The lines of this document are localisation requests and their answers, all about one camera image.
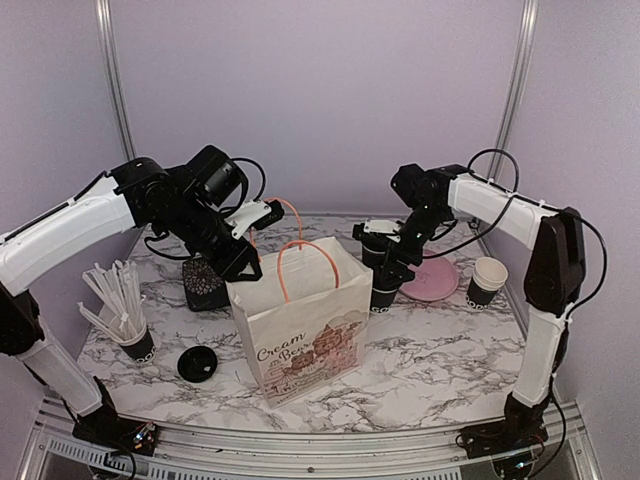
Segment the white printed paper bag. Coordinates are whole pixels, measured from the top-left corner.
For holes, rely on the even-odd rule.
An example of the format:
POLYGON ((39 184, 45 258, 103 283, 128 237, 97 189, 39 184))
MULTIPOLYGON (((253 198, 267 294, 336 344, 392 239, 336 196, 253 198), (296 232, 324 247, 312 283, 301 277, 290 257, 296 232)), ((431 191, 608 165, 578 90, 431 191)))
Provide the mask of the white printed paper bag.
POLYGON ((373 272, 334 237, 302 236, 258 259, 257 281, 228 284, 250 370, 276 408, 361 366, 373 272))

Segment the stack of paper cups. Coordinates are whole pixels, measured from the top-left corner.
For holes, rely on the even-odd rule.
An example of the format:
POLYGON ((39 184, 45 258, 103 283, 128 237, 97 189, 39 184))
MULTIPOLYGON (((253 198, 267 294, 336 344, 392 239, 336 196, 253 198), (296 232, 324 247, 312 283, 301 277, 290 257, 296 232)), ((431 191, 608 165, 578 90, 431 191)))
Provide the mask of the stack of paper cups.
POLYGON ((467 288, 465 300, 476 311, 484 310, 508 279, 506 266, 493 257, 478 258, 467 288))

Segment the black paper coffee cup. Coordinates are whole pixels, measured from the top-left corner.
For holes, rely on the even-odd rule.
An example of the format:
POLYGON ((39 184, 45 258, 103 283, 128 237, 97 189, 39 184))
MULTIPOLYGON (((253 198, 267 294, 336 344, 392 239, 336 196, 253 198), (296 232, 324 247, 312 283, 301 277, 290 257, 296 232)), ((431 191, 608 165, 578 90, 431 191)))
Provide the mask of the black paper coffee cup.
POLYGON ((379 254, 384 252, 386 246, 387 244, 380 245, 363 242, 361 245, 363 264, 375 270, 375 267, 378 265, 379 254))

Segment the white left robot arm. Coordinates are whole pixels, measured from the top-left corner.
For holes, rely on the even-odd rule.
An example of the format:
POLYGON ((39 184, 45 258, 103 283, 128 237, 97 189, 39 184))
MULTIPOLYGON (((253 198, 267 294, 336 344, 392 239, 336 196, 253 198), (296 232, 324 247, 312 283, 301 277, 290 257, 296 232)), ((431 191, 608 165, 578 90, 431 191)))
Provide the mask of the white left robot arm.
POLYGON ((175 235, 226 282, 257 281, 262 276, 257 251, 244 234, 264 227, 273 209, 259 198, 224 204, 235 190, 246 194, 248 187, 237 160, 211 145, 169 169, 142 157, 99 174, 78 195, 2 235, 2 353, 17 358, 74 414, 87 418, 86 426, 102 443, 119 444, 125 421, 49 332, 31 284, 86 248, 145 226, 175 235))

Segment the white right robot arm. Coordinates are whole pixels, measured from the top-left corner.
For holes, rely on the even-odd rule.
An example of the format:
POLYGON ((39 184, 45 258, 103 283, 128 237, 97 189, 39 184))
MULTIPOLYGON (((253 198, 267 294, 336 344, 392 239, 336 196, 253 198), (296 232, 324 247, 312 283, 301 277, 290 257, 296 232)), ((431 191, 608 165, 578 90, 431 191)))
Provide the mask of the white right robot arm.
POLYGON ((574 312, 598 290, 581 293, 587 274, 584 232, 602 235, 576 209, 559 208, 520 194, 477 173, 471 163, 424 169, 401 166, 390 186, 410 209, 404 221, 369 221, 363 259, 373 270, 373 308, 387 307, 400 287, 413 280, 413 267, 427 260, 424 246, 439 227, 469 217, 499 231, 529 252, 522 291, 528 308, 524 359, 505 404, 495 438, 515 448, 534 431, 552 396, 552 383, 568 342, 574 312))

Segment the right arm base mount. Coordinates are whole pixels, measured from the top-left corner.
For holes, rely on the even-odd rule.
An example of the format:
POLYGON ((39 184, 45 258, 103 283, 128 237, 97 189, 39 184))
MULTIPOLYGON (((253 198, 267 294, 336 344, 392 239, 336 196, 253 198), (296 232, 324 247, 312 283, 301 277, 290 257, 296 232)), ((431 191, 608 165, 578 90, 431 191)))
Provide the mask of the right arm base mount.
POLYGON ((456 444, 465 450, 469 459, 543 444, 548 439, 543 414, 550 401, 548 394, 539 404, 528 407, 510 393, 502 420, 462 428, 456 444))

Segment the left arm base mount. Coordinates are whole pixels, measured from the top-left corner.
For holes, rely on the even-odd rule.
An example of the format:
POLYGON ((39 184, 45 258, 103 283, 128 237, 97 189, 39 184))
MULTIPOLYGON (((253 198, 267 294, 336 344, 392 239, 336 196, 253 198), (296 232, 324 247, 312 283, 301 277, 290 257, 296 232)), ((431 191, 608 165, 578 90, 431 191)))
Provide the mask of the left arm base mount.
POLYGON ((159 433, 156 424, 121 417, 104 384, 97 377, 94 380, 101 393, 101 406, 87 416, 77 415, 72 435, 86 442, 113 447, 118 452, 151 457, 159 433))

